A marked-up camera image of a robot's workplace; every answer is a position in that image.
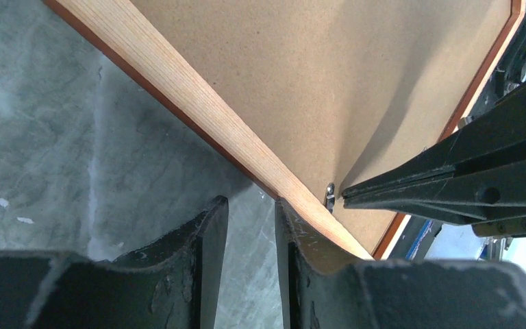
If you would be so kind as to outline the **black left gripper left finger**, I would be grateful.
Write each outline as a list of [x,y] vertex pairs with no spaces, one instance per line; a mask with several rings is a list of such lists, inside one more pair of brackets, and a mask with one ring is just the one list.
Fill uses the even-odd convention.
[[212,328],[227,198],[113,261],[0,250],[0,328]]

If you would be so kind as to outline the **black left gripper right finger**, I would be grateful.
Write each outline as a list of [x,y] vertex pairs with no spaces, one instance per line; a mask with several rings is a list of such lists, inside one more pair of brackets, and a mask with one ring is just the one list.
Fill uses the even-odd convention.
[[275,234],[285,328],[526,328],[526,273],[475,260],[363,260],[284,199]]

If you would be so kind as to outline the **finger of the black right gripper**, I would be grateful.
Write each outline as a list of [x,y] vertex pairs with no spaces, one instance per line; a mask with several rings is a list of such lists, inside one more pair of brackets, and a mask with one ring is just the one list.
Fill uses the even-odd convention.
[[446,165],[476,160],[495,167],[526,159],[526,82],[489,113],[421,154]]
[[421,154],[396,169],[342,192],[347,208],[386,209],[421,216],[430,210],[449,223],[526,217],[526,159],[486,166],[443,164]]

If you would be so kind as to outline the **brown backing board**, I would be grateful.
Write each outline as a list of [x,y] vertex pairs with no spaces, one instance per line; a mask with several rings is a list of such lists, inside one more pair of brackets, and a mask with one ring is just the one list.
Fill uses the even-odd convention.
[[135,1],[279,158],[297,212],[372,252],[388,210],[320,209],[441,136],[510,1]]

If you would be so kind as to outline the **wooden picture frame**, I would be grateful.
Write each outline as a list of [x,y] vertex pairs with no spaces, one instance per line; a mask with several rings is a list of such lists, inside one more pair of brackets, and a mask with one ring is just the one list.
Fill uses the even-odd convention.
[[[272,196],[285,198],[284,193],[296,191],[300,181],[152,26],[134,2],[48,1],[47,5]],[[460,116],[471,109],[481,84],[487,81],[522,21],[526,2],[510,2],[512,11],[505,27],[440,138],[451,133]],[[330,237],[327,231],[305,220],[343,249],[364,259],[376,257],[377,248],[388,244],[395,235],[392,218],[377,247],[368,252],[347,231]]]

